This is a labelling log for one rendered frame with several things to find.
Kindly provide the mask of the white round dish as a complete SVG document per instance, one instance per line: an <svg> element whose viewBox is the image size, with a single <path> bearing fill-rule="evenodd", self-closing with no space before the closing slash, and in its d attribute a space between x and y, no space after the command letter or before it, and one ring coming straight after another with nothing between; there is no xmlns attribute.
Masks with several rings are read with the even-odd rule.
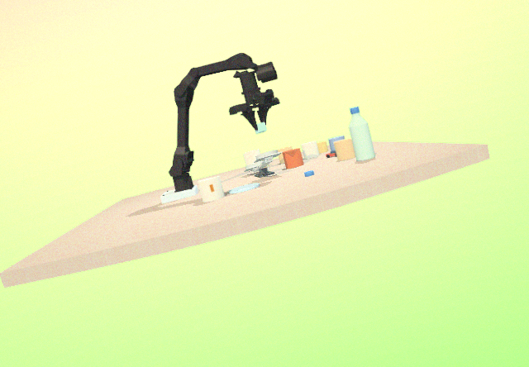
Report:
<svg viewBox="0 0 529 367"><path fill-rule="evenodd" d="M241 192L245 192L245 191L251 190L253 188L257 188L259 186L260 186L259 183L250 183L250 184L243 185L243 186L240 186L240 187L237 187L237 188L233 188L233 189L229 190L229 193L241 193Z"/></svg>

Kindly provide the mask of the pale green cube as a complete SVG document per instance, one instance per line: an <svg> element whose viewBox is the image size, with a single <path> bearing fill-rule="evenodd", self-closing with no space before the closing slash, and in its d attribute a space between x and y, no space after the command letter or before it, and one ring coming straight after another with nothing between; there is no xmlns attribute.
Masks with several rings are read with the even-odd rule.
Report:
<svg viewBox="0 0 529 367"><path fill-rule="evenodd" d="M262 133L264 131L267 131L267 128L266 128L266 125L264 122L261 122L261 123L257 123L257 126L258 126L258 130L255 131L256 134L258 133Z"/></svg>

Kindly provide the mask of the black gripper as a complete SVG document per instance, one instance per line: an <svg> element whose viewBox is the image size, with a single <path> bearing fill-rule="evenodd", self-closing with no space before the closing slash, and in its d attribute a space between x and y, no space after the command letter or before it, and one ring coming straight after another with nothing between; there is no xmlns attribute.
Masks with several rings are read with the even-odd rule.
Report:
<svg viewBox="0 0 529 367"><path fill-rule="evenodd" d="M249 91L251 90L253 91L253 93L257 93L257 90L261 90L261 88L258 87L257 84L243 88L243 92L241 93L241 95L244 96L245 103L236 104L235 106L230 107L229 113L231 116L236 115L238 112L241 112L242 114L240 114L240 116L243 116L257 131L258 126L255 120L255 110L253 111L252 109L259 108L257 114L260 119L260 122L264 122L266 125L266 119L269 109L272 106L280 104L280 101L278 97L274 97L272 98L272 102L267 102L266 104L259 104L255 102L255 104L252 104L253 106L251 106L249 102Z"/></svg>

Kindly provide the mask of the orange cylinder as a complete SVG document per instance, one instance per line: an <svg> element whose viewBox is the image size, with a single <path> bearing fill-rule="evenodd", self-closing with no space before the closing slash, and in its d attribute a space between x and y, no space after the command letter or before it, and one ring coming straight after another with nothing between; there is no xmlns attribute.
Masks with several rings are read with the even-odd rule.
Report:
<svg viewBox="0 0 529 367"><path fill-rule="evenodd" d="M286 169L296 168L304 165L300 148L283 152Z"/></svg>

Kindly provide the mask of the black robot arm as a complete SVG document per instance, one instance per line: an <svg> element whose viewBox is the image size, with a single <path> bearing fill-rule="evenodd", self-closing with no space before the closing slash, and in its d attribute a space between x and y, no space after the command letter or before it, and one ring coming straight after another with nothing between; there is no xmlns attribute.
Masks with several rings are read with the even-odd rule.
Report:
<svg viewBox="0 0 529 367"><path fill-rule="evenodd" d="M248 69L253 71L249 72ZM256 85L256 79L261 83L278 80L278 73L273 62L257 65L253 62L252 57L245 53L238 53L225 60L191 68L188 71L180 84L174 88L174 101L178 108L177 148L174 152L173 165L168 173L170 177L173 177L175 193L193 188L193 181L188 172L190 172L190 166L194 161L194 150L191 150L189 146L189 109L193 102L194 90L201 77L227 70L246 70L243 72L236 71L233 75L233 78L240 78L242 88ZM266 89L263 93L260 90L257 90L257 93L253 93L252 90L249 91L250 105L255 104L255 102L259 104L272 102L273 97L273 89Z"/></svg>

